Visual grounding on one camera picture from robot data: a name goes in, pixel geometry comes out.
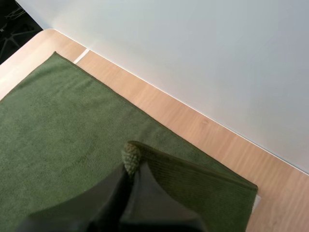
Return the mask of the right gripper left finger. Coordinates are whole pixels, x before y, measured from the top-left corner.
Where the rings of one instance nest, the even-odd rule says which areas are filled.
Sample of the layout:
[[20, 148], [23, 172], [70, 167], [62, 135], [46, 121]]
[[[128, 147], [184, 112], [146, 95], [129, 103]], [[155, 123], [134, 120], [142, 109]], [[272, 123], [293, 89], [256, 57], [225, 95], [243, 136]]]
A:
[[84, 193], [28, 215], [18, 232], [116, 232], [130, 193], [124, 166]]

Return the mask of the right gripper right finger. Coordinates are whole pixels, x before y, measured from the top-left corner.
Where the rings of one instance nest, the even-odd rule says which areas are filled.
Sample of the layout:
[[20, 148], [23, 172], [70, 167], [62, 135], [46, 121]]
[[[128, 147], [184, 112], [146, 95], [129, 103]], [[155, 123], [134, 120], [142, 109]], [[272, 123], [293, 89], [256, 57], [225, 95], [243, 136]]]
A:
[[127, 205], [119, 220], [121, 232], [204, 232], [201, 217], [170, 197], [154, 178], [148, 163], [134, 175]]

